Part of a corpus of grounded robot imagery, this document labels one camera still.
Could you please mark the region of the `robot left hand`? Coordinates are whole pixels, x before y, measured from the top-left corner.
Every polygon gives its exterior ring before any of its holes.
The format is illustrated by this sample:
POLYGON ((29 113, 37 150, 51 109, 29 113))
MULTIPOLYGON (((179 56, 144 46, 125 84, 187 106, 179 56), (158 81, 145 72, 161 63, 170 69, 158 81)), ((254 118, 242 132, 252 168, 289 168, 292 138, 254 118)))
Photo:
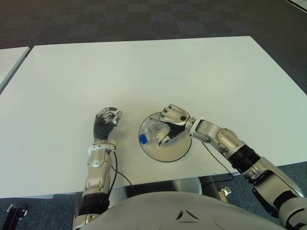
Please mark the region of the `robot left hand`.
POLYGON ((114 107, 106 107, 99 111, 94 120, 93 136, 94 142, 107 141, 110 133, 119 123, 123 112, 114 107))

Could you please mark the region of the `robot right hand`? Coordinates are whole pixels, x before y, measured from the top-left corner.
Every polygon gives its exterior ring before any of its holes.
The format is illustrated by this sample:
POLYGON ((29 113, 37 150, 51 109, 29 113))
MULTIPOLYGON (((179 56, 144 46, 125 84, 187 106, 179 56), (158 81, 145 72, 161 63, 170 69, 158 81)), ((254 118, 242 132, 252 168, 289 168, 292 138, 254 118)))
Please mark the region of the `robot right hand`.
POLYGON ((158 146, 165 145, 182 132, 190 131, 195 120, 187 111, 174 104, 165 107, 160 112, 158 121, 166 124, 169 127, 169 132, 160 140, 158 146))

